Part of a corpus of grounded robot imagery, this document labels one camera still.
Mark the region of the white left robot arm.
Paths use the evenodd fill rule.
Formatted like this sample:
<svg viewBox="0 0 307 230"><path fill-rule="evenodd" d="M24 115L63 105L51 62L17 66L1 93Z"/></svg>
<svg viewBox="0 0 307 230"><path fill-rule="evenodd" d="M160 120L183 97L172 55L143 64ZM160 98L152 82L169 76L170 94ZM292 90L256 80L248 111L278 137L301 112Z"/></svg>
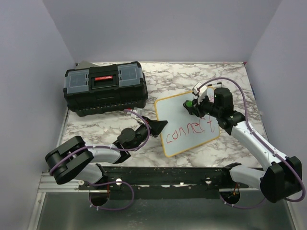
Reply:
<svg viewBox="0 0 307 230"><path fill-rule="evenodd" d="M74 136L45 156L49 174L57 184L65 184L73 179L89 182L95 189L106 185L106 177L100 162L119 164L126 161L131 151L142 148L150 136L159 136L166 120L151 120L141 117L139 127L125 128L112 144L86 145L81 136Z"/></svg>

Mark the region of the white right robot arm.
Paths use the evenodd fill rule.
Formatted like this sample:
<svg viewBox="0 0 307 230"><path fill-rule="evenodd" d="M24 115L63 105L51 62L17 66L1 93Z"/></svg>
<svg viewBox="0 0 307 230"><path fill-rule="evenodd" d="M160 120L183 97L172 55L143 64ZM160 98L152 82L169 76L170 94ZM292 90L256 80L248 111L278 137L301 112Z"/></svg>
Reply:
<svg viewBox="0 0 307 230"><path fill-rule="evenodd" d="M264 197L276 203L301 192L301 201L306 195L302 182L302 164L297 157L288 157L264 139L247 121L247 117L234 110L233 96L228 88L214 89L214 100L210 101L207 89L195 85L194 99L185 101L183 106L190 115L199 118L214 117L221 129L239 141L258 160L262 170L241 164L230 166L221 175L223 186L230 188L243 183L262 192Z"/></svg>

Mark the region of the yellow framed whiteboard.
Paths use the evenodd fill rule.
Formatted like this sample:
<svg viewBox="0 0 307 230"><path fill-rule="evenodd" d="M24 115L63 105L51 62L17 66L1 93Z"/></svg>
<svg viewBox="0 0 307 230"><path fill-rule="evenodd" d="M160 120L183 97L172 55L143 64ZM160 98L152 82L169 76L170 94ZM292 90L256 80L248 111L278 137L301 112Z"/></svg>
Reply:
<svg viewBox="0 0 307 230"><path fill-rule="evenodd" d="M193 100L191 91L161 98L154 103L157 120L167 121L160 134L166 157L173 157L220 136L216 118L190 115L183 106L187 100Z"/></svg>

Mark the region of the green whiteboard eraser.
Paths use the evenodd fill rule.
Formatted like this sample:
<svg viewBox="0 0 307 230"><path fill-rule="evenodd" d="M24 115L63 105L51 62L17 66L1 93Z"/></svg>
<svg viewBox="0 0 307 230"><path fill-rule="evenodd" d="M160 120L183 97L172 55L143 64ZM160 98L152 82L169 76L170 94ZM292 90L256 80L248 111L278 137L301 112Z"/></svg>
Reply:
<svg viewBox="0 0 307 230"><path fill-rule="evenodd" d="M184 105L185 108L192 108L193 102L190 101L190 100L186 100L183 105Z"/></svg>

